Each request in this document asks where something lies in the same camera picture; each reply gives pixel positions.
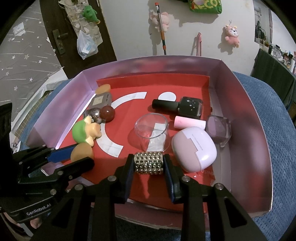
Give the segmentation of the person's left hand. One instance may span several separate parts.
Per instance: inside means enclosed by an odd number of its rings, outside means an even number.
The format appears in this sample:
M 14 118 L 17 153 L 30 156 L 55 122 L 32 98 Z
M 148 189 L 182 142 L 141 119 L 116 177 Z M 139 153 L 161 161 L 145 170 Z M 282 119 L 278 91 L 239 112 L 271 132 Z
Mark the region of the person's left hand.
M 17 223 L 16 221 L 14 221 L 6 212 L 4 212 L 4 216 L 12 224 L 14 224 L 14 225 L 16 225 L 18 227 L 21 226 L 19 223 Z M 41 226 L 42 219 L 40 217 L 38 217 L 38 218 L 35 218 L 33 220 L 30 220 L 30 224 L 31 224 L 31 227 L 33 227 L 34 229 L 37 229 L 37 228 L 39 228 Z

